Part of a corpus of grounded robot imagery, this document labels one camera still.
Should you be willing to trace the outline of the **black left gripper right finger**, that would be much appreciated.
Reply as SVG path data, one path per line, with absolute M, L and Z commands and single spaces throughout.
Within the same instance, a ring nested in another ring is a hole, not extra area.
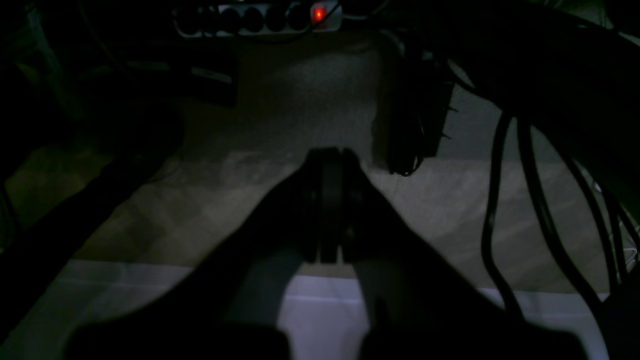
M 576 335 L 527 322 L 493 303 L 417 235 L 370 182 L 350 149 L 327 173 L 340 184 L 345 234 L 370 330 L 360 360 L 585 360 Z

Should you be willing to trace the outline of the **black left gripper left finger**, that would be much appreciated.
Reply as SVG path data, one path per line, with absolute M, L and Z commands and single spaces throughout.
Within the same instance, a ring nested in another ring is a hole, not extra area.
M 322 152 L 279 182 L 244 223 L 169 291 L 83 326 L 69 360 L 290 360 L 277 322 L 284 293 L 317 253 Z

